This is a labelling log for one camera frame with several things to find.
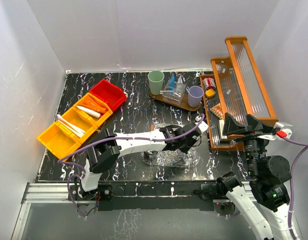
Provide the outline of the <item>wood acrylic toothbrush stand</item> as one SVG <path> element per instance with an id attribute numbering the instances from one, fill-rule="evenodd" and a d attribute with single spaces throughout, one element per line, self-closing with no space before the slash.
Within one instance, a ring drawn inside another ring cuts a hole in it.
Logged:
<path id="1" fill-rule="evenodd" d="M 168 123 L 151 123 L 150 124 L 150 131 L 156 131 L 156 132 L 164 132 L 165 128 L 169 126 Z"/>

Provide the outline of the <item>orange toothpaste tube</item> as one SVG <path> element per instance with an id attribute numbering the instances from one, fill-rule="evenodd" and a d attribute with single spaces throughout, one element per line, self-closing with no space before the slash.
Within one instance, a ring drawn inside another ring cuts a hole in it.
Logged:
<path id="1" fill-rule="evenodd" d="M 106 108 L 97 104 L 92 98 L 84 100 L 84 106 L 101 114 L 104 114 L 107 111 Z"/>

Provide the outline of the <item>green plastic cup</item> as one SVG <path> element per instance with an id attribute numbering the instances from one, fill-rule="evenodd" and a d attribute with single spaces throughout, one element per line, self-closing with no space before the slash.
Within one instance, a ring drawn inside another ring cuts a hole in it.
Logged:
<path id="1" fill-rule="evenodd" d="M 164 83 L 164 73 L 159 70 L 153 70 L 148 73 L 150 92 L 153 95 L 159 95 Z"/>

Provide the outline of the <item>clear drinking glass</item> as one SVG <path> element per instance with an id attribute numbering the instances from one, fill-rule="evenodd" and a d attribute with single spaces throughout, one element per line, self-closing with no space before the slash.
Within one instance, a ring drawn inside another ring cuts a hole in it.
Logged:
<path id="1" fill-rule="evenodd" d="M 200 153 L 198 147 L 191 148 L 183 158 L 185 167 L 193 167 L 200 161 Z"/>

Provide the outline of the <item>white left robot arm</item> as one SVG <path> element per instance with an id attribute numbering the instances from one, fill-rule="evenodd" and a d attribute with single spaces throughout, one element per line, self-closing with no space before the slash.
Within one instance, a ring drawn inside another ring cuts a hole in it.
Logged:
<path id="1" fill-rule="evenodd" d="M 78 196 L 84 200 L 95 198 L 101 175 L 110 170 L 118 158 L 141 152 L 179 150 L 186 154 L 207 130 L 204 121 L 191 122 L 184 127 L 168 125 L 143 133 L 120 134 L 112 129 L 105 130 L 99 140 L 86 149 L 85 174 L 79 182 Z"/>

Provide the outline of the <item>silver toothpaste tube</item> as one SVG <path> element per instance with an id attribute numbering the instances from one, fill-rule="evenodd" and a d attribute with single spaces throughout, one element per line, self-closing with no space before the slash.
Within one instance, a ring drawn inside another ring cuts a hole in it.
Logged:
<path id="1" fill-rule="evenodd" d="M 183 84 L 182 76 L 180 76 L 177 81 L 177 87 L 183 87 L 183 85 L 184 84 Z"/>

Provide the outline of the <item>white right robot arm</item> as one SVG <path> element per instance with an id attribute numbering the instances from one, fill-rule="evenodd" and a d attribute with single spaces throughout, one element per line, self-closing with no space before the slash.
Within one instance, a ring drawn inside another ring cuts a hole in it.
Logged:
<path id="1" fill-rule="evenodd" d="M 243 143 L 248 174 L 253 178 L 249 186 L 260 208 L 255 206 L 233 172 L 217 179 L 217 194 L 233 202 L 257 239 L 297 240 L 292 201 L 285 186 L 285 182 L 292 179 L 289 161 L 280 155 L 266 154 L 270 141 L 291 137 L 292 125 L 278 121 L 269 126 L 251 114 L 246 116 L 246 125 L 228 112 L 224 117 L 223 134 L 242 136 L 235 141 Z"/>

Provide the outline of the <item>blue toothpaste tube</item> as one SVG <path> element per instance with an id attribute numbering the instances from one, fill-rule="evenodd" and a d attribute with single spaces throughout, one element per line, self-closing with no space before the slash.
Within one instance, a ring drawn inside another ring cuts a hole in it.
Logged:
<path id="1" fill-rule="evenodd" d="M 172 73 L 168 90 L 173 91 L 174 86 L 175 86 L 175 76 L 174 76 L 174 73 Z"/>

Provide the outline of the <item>black cup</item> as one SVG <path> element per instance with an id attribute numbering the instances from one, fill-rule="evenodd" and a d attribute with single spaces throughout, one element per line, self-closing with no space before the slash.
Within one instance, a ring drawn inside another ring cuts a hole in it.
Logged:
<path id="1" fill-rule="evenodd" d="M 147 161 L 153 161 L 157 158 L 157 151 L 154 150 L 148 150 L 148 151 L 144 151 L 143 155 L 144 155 L 144 159 Z"/>

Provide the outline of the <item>purple plastic cup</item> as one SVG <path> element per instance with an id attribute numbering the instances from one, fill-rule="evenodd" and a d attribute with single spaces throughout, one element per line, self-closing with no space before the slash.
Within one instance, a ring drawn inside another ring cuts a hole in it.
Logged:
<path id="1" fill-rule="evenodd" d="M 190 107 L 196 107 L 200 104 L 204 95 L 204 90 L 200 86 L 192 86 L 188 90 L 188 104 Z"/>

